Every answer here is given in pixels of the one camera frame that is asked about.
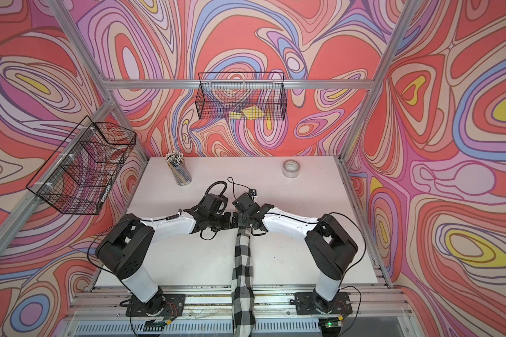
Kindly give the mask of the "plaid sleeve forearm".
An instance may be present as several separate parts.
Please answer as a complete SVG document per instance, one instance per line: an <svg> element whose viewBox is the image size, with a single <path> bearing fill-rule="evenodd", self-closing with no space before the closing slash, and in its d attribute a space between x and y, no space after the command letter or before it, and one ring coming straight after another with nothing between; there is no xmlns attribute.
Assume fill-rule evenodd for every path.
<svg viewBox="0 0 506 337"><path fill-rule="evenodd" d="M250 231L244 227L239 227L231 280L234 336L251 336L256 324L253 312L254 292L252 282L254 269L250 238Z"/></svg>

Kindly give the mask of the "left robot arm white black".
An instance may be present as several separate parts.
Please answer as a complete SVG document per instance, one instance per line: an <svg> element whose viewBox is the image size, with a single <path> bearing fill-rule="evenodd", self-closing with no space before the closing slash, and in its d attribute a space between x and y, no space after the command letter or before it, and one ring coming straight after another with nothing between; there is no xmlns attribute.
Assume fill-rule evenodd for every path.
<svg viewBox="0 0 506 337"><path fill-rule="evenodd" d="M134 297L146 306L163 307L164 295L145 266L152 243L183 234L237 228L236 212L200 213L186 209L162 219L123 216L96 248L96 257Z"/></svg>

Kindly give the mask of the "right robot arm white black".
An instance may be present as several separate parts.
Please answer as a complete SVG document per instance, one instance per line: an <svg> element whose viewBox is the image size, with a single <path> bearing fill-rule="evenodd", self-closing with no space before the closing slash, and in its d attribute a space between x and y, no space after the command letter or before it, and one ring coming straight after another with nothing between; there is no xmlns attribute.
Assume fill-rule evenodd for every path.
<svg viewBox="0 0 506 337"><path fill-rule="evenodd" d="M333 215L326 213L320 218L307 218L282 211L272 204L260 206L238 199L233 206L251 229L304 240L319 269L313 290L316 305L328 306L335 302L344 276L358 253L358 244Z"/></svg>

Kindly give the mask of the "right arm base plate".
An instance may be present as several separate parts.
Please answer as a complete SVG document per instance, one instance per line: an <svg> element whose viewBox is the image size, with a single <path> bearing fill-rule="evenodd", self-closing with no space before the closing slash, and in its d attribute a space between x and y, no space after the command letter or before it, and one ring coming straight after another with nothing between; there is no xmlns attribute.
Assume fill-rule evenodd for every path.
<svg viewBox="0 0 506 337"><path fill-rule="evenodd" d="M316 292L298 292L290 300L298 315L339 315L347 317L353 313L349 294L338 292L333 300L325 300Z"/></svg>

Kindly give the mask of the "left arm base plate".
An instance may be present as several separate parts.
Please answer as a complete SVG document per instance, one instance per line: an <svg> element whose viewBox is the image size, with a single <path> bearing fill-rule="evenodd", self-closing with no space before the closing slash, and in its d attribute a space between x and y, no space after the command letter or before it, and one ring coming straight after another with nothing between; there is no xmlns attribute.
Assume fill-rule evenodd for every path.
<svg viewBox="0 0 506 337"><path fill-rule="evenodd" d="M141 302L135 295L130 298L126 309L127 317L180 317L184 311L186 295L183 293L167 293L162 297Z"/></svg>

